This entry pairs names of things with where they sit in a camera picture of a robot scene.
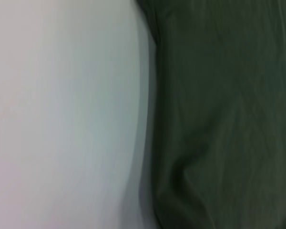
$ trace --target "dark green fabric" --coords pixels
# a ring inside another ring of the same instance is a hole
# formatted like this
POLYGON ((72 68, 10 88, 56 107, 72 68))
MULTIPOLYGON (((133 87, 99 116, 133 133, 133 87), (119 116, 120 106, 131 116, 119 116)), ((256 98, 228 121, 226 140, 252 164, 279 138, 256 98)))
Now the dark green fabric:
POLYGON ((163 229, 286 229, 286 0, 138 0, 163 229))

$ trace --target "white surface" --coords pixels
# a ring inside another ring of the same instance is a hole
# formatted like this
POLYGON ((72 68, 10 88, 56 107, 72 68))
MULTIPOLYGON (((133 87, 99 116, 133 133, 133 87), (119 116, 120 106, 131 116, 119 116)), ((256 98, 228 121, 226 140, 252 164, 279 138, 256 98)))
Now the white surface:
POLYGON ((151 228, 148 69, 133 2, 0 0, 0 229, 151 228))

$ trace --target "green cloth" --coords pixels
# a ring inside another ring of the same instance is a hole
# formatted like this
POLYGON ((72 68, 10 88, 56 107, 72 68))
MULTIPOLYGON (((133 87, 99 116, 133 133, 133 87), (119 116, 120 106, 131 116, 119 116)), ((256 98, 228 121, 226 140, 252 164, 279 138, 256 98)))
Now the green cloth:
POLYGON ((163 229, 286 229, 286 0, 138 0, 163 229))

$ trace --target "olive green garment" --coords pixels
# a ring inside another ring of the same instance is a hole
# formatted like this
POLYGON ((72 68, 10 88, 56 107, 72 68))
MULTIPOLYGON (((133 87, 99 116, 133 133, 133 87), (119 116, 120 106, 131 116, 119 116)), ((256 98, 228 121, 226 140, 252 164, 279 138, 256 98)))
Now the olive green garment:
POLYGON ((286 229, 286 0, 138 0, 163 229, 286 229))

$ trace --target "white wall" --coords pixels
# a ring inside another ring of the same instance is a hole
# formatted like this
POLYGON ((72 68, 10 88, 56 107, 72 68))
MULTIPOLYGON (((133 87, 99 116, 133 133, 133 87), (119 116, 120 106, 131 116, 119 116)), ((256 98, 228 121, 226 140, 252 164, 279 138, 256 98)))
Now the white wall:
POLYGON ((0 0, 0 229, 152 227, 148 53, 130 0, 0 0))

